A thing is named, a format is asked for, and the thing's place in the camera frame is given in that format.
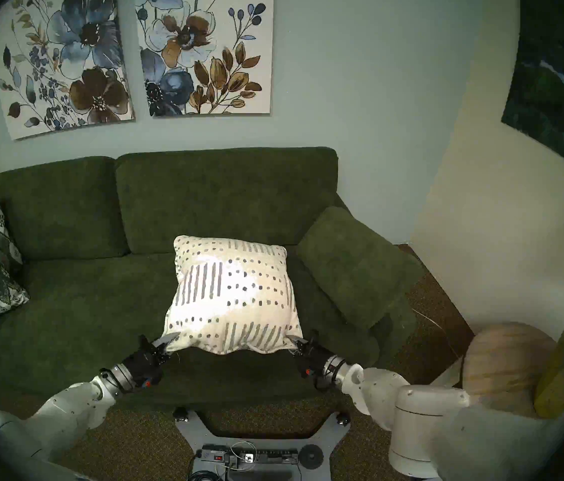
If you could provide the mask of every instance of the blue flower painting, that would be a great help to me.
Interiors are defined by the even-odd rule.
[[[273,0],[135,7],[151,116],[269,113]]]
[[[9,0],[0,97],[13,139],[133,119],[117,0]]]

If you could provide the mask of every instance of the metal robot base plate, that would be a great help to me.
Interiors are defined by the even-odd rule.
[[[307,469],[301,463],[297,464],[245,464],[240,463],[240,468],[245,471],[229,470],[230,481],[331,481],[331,464],[329,457],[351,428],[350,420],[341,420],[341,415],[331,414],[318,431],[306,439],[252,439],[252,438],[227,438],[211,433],[195,412],[186,411],[177,419],[177,429],[188,441],[188,444],[197,453],[205,445],[218,445],[231,447],[238,441],[249,441],[258,450],[297,450],[306,445],[317,445],[323,453],[322,464],[315,469]],[[244,444],[235,446],[235,450],[242,449]],[[221,463],[210,462],[195,457],[192,472],[210,471],[222,475],[224,479],[225,467]]]

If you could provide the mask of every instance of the white throw pillow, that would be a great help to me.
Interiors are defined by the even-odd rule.
[[[173,246],[179,285],[164,334],[177,336],[168,351],[295,348],[288,337],[302,337],[302,329],[284,247],[192,236],[178,236]]]

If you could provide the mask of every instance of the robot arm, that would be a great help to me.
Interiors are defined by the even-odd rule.
[[[303,377],[313,377],[318,388],[335,387],[348,394],[360,412],[392,431],[389,462],[394,469],[417,478],[438,476],[432,440],[445,416],[469,406],[464,390],[410,385],[398,373],[349,364],[313,340],[295,343]]]
[[[0,410],[0,441],[20,457],[49,460],[68,450],[87,429],[99,426],[106,411],[123,394],[159,383],[161,365],[169,359],[173,336],[152,344],[140,336],[140,349],[87,383],[77,383],[51,396],[30,418],[21,420]]]

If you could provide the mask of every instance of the canvas painting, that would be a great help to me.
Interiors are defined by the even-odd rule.
[[[13,139],[133,119],[117,1],[3,4],[0,99]]]
[[[502,121],[564,158],[564,18],[549,0],[520,0],[520,40]]]
[[[269,113],[273,0],[135,0],[153,117]]]

